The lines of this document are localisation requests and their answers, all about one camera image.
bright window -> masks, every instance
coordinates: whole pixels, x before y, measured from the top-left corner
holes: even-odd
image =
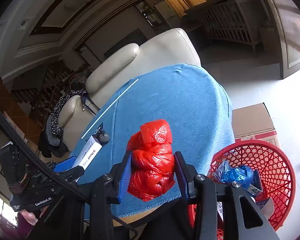
[[[9,200],[3,194],[0,193],[0,215],[8,220],[13,225],[17,225],[16,216],[18,212],[14,212],[12,207],[9,205]]]

cardboard box flap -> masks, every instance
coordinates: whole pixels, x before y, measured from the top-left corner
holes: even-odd
[[[232,111],[234,137],[262,133],[274,129],[271,117],[264,103]]]

white tile floor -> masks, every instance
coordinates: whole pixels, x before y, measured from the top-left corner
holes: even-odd
[[[300,234],[300,70],[279,80],[277,59],[261,47],[254,57],[252,48],[243,44],[217,42],[198,54],[235,108],[265,103],[297,180],[292,209],[277,233],[281,240],[295,240]]]

red plastic bag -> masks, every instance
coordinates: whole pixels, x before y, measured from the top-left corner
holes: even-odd
[[[141,125],[140,131],[131,136],[127,144],[127,150],[133,150],[130,194],[149,201],[174,185],[171,143],[170,126],[163,119]]]

blue tablecloth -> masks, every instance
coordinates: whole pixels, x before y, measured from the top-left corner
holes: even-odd
[[[79,184],[109,173],[112,165],[121,162],[130,136],[140,130],[140,125],[152,120],[168,121],[173,152],[181,151],[186,163],[194,165],[199,173],[206,174],[213,155],[234,143],[229,97],[202,67],[187,64],[167,66],[131,79],[109,99],[86,130],[137,78],[139,80],[78,141],[72,152],[74,156],[78,156],[85,140],[101,122],[111,136],[110,142],[102,147],[79,179]],[[166,194],[148,202],[127,194],[120,205],[112,205],[112,212],[119,217],[129,216],[180,196],[176,182]],[[87,205],[85,219],[89,219],[89,211]]]

